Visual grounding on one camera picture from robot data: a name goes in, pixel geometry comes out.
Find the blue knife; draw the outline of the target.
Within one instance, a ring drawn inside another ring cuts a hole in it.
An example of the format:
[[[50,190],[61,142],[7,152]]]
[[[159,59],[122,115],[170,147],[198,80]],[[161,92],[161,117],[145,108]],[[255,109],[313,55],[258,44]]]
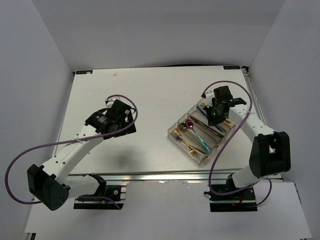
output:
[[[207,114],[202,110],[202,108],[199,105],[196,105],[197,110],[206,118],[208,119]],[[226,133],[226,130],[223,128],[219,127],[218,125],[214,125],[216,129],[218,129],[220,132]]]

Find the black knife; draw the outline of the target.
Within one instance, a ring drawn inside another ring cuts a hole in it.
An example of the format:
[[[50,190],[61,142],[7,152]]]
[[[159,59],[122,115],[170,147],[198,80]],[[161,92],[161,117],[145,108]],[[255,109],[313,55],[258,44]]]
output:
[[[207,131],[207,132],[211,132],[215,135],[217,135],[220,138],[223,138],[224,135],[222,135],[221,133],[219,133],[216,130],[213,130],[212,128],[210,128],[209,126],[205,125],[202,121],[198,120],[197,118],[193,117],[192,115],[189,116],[190,119],[192,120],[192,122],[199,128],[201,129],[203,132]]]

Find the iridescent purple spoon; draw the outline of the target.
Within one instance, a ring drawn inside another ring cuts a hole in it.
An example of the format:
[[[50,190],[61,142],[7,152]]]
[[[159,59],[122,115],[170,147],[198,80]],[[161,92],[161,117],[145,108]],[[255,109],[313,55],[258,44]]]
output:
[[[194,129],[194,123],[192,120],[190,119],[186,119],[185,120],[185,125],[186,127],[191,130],[196,136],[197,138],[200,140],[201,144],[203,145],[203,147],[206,149],[206,151],[209,153],[212,149],[206,144],[206,142],[201,138],[201,136],[196,132],[196,130]]]

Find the gold fork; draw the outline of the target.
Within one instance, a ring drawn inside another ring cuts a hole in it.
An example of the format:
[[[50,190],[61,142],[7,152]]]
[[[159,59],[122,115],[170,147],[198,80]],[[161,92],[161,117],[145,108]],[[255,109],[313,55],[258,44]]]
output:
[[[192,154],[193,156],[196,156],[196,157],[201,156],[199,153],[199,150],[196,147],[194,147],[193,145],[190,145],[187,141],[185,141],[185,139],[183,138],[183,136],[181,135],[181,133],[179,132],[179,130],[177,128],[175,128],[173,130],[173,135],[178,142],[186,145],[186,147],[189,149],[190,154]]]

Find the black spoon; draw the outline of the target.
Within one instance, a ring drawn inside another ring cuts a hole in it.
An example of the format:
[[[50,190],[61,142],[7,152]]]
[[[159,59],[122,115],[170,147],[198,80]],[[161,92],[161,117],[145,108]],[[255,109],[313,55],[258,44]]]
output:
[[[208,153],[212,150],[210,147],[206,148],[201,140],[193,134],[186,126],[182,125],[181,123],[178,125],[178,128],[187,135],[190,139],[192,139],[194,142],[196,142],[199,146],[203,147]]]

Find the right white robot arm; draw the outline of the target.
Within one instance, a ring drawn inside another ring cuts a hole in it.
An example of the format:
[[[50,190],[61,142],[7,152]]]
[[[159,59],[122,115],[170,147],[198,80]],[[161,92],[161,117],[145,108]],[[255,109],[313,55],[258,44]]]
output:
[[[269,176],[288,172],[291,169],[290,137],[277,132],[252,113],[252,103],[234,98],[228,86],[213,90],[212,103],[205,108],[208,124],[213,126],[231,120],[252,143],[248,165],[228,176],[221,190],[210,189],[218,196],[236,200],[244,190]]]

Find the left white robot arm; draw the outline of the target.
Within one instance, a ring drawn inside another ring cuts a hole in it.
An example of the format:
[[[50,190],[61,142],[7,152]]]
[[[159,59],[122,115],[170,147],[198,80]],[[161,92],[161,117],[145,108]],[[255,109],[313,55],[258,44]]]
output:
[[[133,107],[116,99],[110,107],[94,112],[74,138],[61,151],[41,166],[33,164],[27,170],[29,191],[47,208],[55,211],[66,200],[80,197],[106,198],[106,181],[95,173],[72,179],[76,165],[104,140],[135,133]]]

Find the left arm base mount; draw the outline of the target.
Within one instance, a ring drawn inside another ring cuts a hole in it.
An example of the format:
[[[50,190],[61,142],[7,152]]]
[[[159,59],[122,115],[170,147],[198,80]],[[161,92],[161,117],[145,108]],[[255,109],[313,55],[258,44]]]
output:
[[[121,210],[126,193],[126,183],[109,181],[98,193],[76,198],[73,208],[75,210]]]

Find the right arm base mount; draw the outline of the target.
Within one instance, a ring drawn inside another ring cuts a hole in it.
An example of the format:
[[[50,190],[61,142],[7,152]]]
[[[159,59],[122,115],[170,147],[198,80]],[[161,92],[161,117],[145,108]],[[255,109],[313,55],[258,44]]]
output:
[[[253,187],[230,195],[217,195],[211,191],[203,193],[209,199],[212,213],[257,212],[256,195]]]

